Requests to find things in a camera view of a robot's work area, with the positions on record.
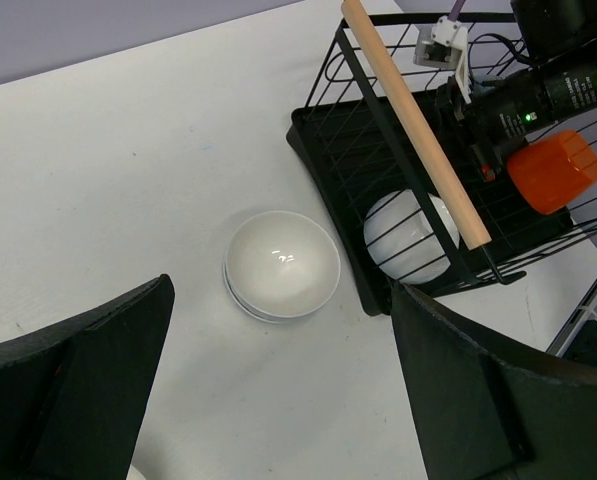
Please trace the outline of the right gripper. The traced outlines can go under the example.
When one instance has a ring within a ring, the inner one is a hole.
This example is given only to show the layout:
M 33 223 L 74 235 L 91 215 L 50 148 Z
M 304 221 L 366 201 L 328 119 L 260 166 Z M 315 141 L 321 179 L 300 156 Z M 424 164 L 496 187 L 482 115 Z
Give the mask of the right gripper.
M 440 85 L 435 94 L 435 107 L 441 121 L 451 130 L 464 150 L 465 161 L 485 183 L 494 182 L 501 174 L 508 157 L 508 143 L 492 140 L 475 117 L 467 117 L 462 94 L 455 79 Z

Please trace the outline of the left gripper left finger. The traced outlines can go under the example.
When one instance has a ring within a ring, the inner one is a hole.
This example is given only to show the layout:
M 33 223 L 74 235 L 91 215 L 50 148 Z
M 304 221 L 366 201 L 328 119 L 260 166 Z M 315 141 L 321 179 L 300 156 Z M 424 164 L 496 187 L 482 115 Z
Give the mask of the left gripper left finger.
M 0 479 L 127 477 L 174 299 L 163 274 L 0 343 Z

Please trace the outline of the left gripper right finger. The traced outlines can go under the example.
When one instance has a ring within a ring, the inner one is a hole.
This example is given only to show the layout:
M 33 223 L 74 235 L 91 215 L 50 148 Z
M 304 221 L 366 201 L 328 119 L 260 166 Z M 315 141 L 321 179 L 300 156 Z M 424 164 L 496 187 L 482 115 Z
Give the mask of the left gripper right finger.
M 430 479 L 597 479 L 597 367 L 395 284 L 391 319 Z

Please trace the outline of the orange bowl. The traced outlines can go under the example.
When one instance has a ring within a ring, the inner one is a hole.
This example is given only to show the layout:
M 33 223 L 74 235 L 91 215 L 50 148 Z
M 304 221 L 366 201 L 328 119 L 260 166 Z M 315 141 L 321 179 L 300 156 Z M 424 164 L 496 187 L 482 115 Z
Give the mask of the orange bowl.
M 536 212 L 551 215 L 597 182 L 597 154 L 574 130 L 563 130 L 511 155 L 507 172 Z

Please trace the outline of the single white bowl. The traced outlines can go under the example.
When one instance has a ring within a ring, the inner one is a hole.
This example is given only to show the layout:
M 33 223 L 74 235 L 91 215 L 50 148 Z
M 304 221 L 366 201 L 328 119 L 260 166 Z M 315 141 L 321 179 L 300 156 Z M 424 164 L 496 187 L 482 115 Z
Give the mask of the single white bowl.
M 393 280 L 422 285 L 451 266 L 442 245 L 410 190 L 391 192 L 367 213 L 363 235 L 379 269 Z

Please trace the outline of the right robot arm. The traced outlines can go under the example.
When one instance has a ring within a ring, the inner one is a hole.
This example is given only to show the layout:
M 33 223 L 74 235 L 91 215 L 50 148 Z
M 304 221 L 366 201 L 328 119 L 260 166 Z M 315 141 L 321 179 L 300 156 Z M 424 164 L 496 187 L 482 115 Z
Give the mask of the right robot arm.
M 504 151 L 527 135 L 597 108 L 597 1 L 514 1 L 523 51 L 497 34 L 521 69 L 478 81 L 470 100 L 455 78 L 436 106 L 484 182 L 504 167 Z

